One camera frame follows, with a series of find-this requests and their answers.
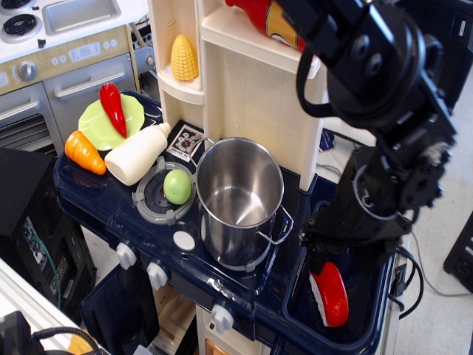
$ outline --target red toy item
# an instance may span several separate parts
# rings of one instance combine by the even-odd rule
[[[278,41],[301,51],[305,43],[297,32],[282,17],[282,8],[274,0],[225,0],[232,7],[243,9],[255,28]]]
[[[121,106],[120,91],[115,84],[108,83],[102,85],[98,92],[101,104],[113,127],[126,138],[126,121]]]
[[[312,292],[326,327],[339,327],[348,320],[348,298],[343,279],[335,264],[329,262],[320,275],[309,272]]]

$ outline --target green apple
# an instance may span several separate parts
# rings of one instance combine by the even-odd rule
[[[164,178],[163,190],[170,203],[183,205],[191,196],[191,178],[183,170],[173,169]]]

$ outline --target white bottle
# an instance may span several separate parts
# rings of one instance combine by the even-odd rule
[[[167,122],[143,128],[105,156],[106,168],[121,183],[137,183],[168,146],[171,127]]]

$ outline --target toy bottle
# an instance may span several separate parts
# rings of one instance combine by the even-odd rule
[[[105,156],[107,169],[124,185],[134,185],[166,149],[170,132],[167,122],[143,128]]]
[[[282,17],[282,8],[275,0],[225,0],[232,7],[243,9],[258,31],[289,46],[304,50],[305,43]]]

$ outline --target white knob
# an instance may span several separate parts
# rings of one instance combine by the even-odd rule
[[[128,270],[130,266],[133,266],[136,263],[137,258],[135,253],[124,243],[118,244],[117,255],[121,267],[125,270]]]
[[[230,312],[223,308],[221,305],[215,305],[212,308],[211,313],[212,318],[214,318],[217,331],[220,334],[223,334],[226,330],[233,328],[234,318],[232,317]]]
[[[149,282],[154,290],[159,290],[160,287],[163,287],[166,283],[168,283],[168,275],[156,263],[149,263],[148,267],[146,268],[149,276]]]

